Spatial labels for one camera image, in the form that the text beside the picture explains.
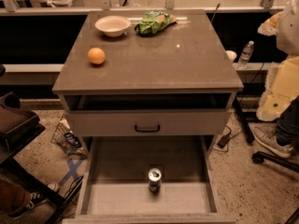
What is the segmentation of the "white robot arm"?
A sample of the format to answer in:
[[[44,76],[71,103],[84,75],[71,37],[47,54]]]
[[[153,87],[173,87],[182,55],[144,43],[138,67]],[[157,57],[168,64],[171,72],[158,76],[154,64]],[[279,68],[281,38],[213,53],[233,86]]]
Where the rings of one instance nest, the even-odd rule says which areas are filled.
[[[274,35],[277,48],[287,54],[283,62],[270,64],[256,111],[258,119],[273,121],[299,95],[299,0],[291,0],[281,12],[262,23],[258,33]]]

